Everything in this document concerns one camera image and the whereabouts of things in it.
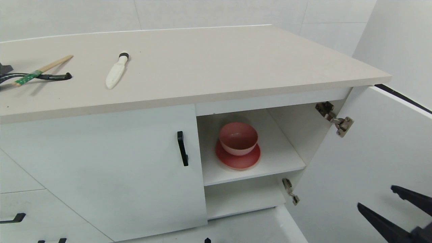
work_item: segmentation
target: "chopstick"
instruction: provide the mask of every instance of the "chopstick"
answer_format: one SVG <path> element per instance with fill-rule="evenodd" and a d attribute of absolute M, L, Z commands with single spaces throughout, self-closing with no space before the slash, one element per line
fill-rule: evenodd
<path fill-rule="evenodd" d="M 73 57 L 73 55 L 65 56 L 65 57 L 62 58 L 62 59 L 59 59 L 59 60 L 57 60 L 57 61 L 54 61 L 54 62 L 52 62 L 52 63 L 50 63 L 50 64 L 48 64 L 48 65 L 45 65 L 45 66 L 43 66 L 43 67 L 41 67 L 41 68 L 35 70 L 34 72 L 31 72 L 31 73 L 25 75 L 24 77 L 18 79 L 17 81 L 15 81 L 15 82 L 12 83 L 12 84 L 15 85 L 15 86 L 17 86 L 17 87 L 20 87 L 21 85 L 25 84 L 26 82 L 28 82 L 28 81 L 30 81 L 30 80 L 32 80 L 32 79 L 38 77 L 39 75 L 41 75 L 42 73 L 44 73 L 44 72 L 50 70 L 50 69 L 53 68 L 53 67 L 55 67 L 55 66 L 57 66 L 57 65 L 60 65 L 60 64 L 64 63 L 65 61 L 71 59 L 72 57 Z"/>

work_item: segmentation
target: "white knife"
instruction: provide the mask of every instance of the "white knife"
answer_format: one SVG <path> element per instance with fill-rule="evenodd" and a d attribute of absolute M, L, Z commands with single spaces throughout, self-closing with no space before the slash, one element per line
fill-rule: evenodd
<path fill-rule="evenodd" d="M 108 73 L 107 79 L 105 81 L 108 89 L 114 88 L 114 86 L 118 83 L 121 78 L 121 75 L 124 72 L 124 65 L 129 59 L 129 54 L 126 51 L 122 51 L 118 56 L 118 62 L 112 66 L 111 70 Z"/>

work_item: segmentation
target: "cabinet shelf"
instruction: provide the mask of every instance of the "cabinet shelf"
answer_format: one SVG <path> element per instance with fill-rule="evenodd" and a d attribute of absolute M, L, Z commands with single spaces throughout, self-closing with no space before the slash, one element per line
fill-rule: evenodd
<path fill-rule="evenodd" d="M 222 164 L 215 146 L 220 128 L 229 122 L 245 122 L 258 132 L 261 158 L 247 170 L 238 171 Z M 266 109 L 197 117 L 204 185 L 215 185 L 259 176 L 304 169 L 303 160 Z"/>
<path fill-rule="evenodd" d="M 204 191 L 209 220 L 285 203 L 275 176 L 210 185 Z"/>

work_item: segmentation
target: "cabinet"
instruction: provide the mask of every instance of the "cabinet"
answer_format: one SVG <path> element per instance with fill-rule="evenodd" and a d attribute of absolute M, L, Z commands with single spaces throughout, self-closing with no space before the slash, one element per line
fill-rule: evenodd
<path fill-rule="evenodd" d="M 2 150 L 0 150 L 0 173 L 1 193 L 44 189 Z"/>
<path fill-rule="evenodd" d="M 112 242 L 46 189 L 4 193 L 0 205 L 2 221 L 25 214 L 21 222 L 1 224 L 2 243 L 58 242 L 60 238 L 77 243 Z"/>
<path fill-rule="evenodd" d="M 284 204 L 310 243 L 379 238 L 357 202 L 406 229 L 427 223 L 389 188 L 432 195 L 426 186 L 432 141 L 425 132 L 432 131 L 432 115 L 376 87 L 354 88 L 346 102 L 332 103 L 338 117 L 355 120 L 343 138 L 314 103 L 198 117 L 194 106 L 184 105 L 3 125 L 9 143 L 2 149 L 112 240 Z M 234 120 L 259 133 L 260 161 L 245 171 L 224 167 L 213 153 L 218 129 Z M 177 131 L 184 134 L 188 166 Z M 293 183 L 298 205 L 282 178 Z"/>
<path fill-rule="evenodd" d="M 1 147 L 114 241 L 207 224 L 194 105 L 2 125 Z"/>

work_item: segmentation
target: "countertop edge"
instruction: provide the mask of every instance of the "countertop edge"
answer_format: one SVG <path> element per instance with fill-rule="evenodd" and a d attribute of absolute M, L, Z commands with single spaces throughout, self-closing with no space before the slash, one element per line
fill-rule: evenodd
<path fill-rule="evenodd" d="M 246 99 L 261 96 L 281 95 L 288 93 L 300 93 L 318 90 L 330 90 L 355 86 L 375 85 L 378 83 L 388 83 L 391 75 L 383 77 L 373 77 L 361 80 L 343 80 L 322 84 L 306 84 L 299 86 L 289 86 L 284 88 L 271 88 L 261 90 L 246 90 L 229 93 L 204 94 L 197 96 L 176 97 L 169 99 L 145 100 L 136 102 L 126 102 L 117 104 L 106 104 L 99 106 L 74 107 L 67 109 L 56 109 L 49 111 L 26 112 L 20 114 L 8 114 L 0 116 L 0 124 L 10 124 L 19 122 L 30 122 L 37 120 L 47 120 L 81 115 L 93 115 L 110 112 L 123 112 L 137 109 L 150 109 L 165 106 L 177 106 L 186 104 L 196 104 L 202 102 L 213 102 L 232 99 Z"/>

